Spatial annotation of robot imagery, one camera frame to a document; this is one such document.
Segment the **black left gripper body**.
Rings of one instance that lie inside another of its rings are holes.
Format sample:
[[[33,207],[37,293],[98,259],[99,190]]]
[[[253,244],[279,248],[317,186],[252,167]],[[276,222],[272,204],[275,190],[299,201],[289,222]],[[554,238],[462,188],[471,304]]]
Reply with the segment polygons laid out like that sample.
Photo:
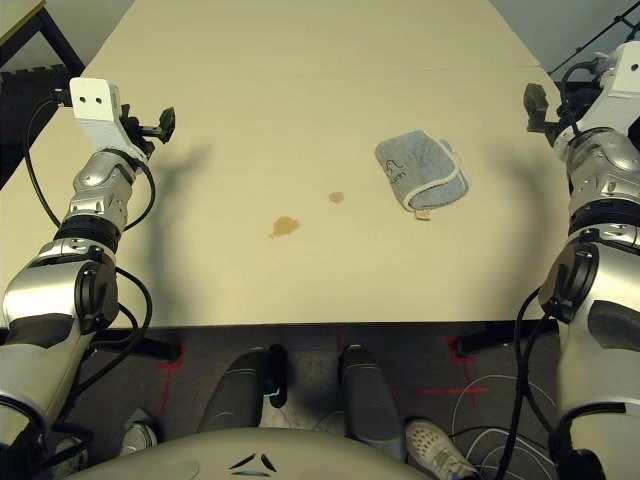
[[[155,146],[151,138],[159,138],[161,129],[159,127],[142,126],[136,117],[121,117],[121,124],[129,140],[138,147],[145,156],[151,156]]]

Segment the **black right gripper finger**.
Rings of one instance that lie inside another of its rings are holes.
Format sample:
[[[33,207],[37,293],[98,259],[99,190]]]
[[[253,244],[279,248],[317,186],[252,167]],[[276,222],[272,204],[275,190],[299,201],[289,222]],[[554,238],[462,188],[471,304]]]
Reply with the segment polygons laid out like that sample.
[[[548,102],[544,88],[539,84],[528,83],[524,90],[523,106],[528,116],[527,130],[545,133]]]

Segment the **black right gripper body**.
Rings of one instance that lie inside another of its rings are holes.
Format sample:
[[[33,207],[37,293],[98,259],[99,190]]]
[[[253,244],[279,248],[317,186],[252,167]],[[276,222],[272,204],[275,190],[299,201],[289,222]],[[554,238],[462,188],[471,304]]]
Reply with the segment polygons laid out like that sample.
[[[568,119],[558,121],[544,121],[543,134],[551,147],[568,144],[576,136],[574,124]]]

